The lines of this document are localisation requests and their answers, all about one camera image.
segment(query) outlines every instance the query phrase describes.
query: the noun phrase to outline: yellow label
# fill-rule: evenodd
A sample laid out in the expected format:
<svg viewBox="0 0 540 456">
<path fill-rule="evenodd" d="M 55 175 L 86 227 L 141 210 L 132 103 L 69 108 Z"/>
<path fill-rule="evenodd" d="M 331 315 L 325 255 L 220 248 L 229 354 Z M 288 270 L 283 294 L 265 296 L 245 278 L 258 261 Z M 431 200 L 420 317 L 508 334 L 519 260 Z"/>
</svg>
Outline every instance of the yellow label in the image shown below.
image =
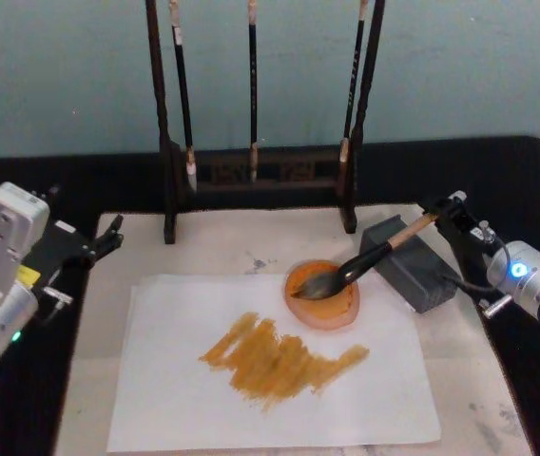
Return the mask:
<svg viewBox="0 0 540 456">
<path fill-rule="evenodd" d="M 40 273 L 27 266 L 21 265 L 16 273 L 16 278 L 18 278 L 26 287 L 31 288 L 35 282 L 37 282 L 38 278 L 40 278 Z"/>
</svg>

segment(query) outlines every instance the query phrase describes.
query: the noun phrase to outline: white paper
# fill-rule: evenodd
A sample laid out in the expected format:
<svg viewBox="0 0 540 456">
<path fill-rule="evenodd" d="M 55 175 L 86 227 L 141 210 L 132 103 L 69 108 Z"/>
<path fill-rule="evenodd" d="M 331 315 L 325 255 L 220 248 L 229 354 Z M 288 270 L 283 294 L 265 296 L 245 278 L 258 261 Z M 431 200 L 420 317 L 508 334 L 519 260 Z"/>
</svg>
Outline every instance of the white paper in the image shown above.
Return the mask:
<svg viewBox="0 0 540 456">
<path fill-rule="evenodd" d="M 131 304 L 107 451 L 345 447 L 440 438 L 411 311 L 377 274 L 359 281 L 357 320 L 337 332 L 306 328 L 283 303 L 283 275 L 162 275 Z M 263 413 L 229 386 L 231 372 L 199 357 L 246 312 L 276 320 L 311 352 L 368 358 L 321 396 L 304 390 Z"/>
</svg>

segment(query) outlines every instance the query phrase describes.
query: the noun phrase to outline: yellow paint stroke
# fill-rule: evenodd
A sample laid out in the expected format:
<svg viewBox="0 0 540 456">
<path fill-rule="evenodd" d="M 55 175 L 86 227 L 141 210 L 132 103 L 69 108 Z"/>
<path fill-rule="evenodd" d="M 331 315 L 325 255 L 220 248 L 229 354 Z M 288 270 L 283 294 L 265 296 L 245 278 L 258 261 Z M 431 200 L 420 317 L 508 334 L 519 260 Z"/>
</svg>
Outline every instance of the yellow paint stroke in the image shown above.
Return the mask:
<svg viewBox="0 0 540 456">
<path fill-rule="evenodd" d="M 277 336 L 275 321 L 245 313 L 200 360 L 213 371 L 233 372 L 230 385 L 247 399 L 269 410 L 311 387 L 314 393 L 367 358 L 369 350 L 355 345 L 338 359 L 311 354 L 299 337 Z M 236 344 L 229 354 L 228 350 Z"/>
</svg>

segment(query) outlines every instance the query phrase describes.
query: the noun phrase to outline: blue indicator light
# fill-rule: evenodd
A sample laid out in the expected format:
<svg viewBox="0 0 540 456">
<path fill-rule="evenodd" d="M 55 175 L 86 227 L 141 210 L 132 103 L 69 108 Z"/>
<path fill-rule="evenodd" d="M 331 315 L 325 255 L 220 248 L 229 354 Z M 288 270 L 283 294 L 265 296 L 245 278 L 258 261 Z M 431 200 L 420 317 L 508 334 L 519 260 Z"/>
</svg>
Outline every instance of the blue indicator light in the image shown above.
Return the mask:
<svg viewBox="0 0 540 456">
<path fill-rule="evenodd" d="M 511 266 L 511 275 L 515 278 L 523 277 L 528 273 L 528 266 L 523 263 L 513 263 Z"/>
</svg>

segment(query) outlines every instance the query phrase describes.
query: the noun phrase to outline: white table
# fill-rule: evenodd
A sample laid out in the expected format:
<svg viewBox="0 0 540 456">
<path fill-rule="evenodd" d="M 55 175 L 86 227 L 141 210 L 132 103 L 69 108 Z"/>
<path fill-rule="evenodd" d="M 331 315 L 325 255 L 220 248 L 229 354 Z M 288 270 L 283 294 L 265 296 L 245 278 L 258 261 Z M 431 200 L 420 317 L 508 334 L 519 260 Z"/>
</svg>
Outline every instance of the white table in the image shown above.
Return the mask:
<svg viewBox="0 0 540 456">
<path fill-rule="evenodd" d="M 177 244 L 164 245 L 159 215 L 126 215 L 123 247 L 91 272 L 55 454 L 106 454 L 131 286 L 157 274 L 284 274 L 309 258 L 343 261 L 363 229 L 392 215 L 409 222 L 417 206 L 357 208 L 357 234 L 343 232 L 336 209 L 217 211 L 178 217 Z M 102 216 L 105 230 L 113 215 Z M 457 271 L 434 227 L 420 235 Z M 473 302 L 451 301 L 415 315 L 442 427 L 439 442 L 412 446 L 192 451 L 193 455 L 513 455 L 530 447 Z"/>
</svg>

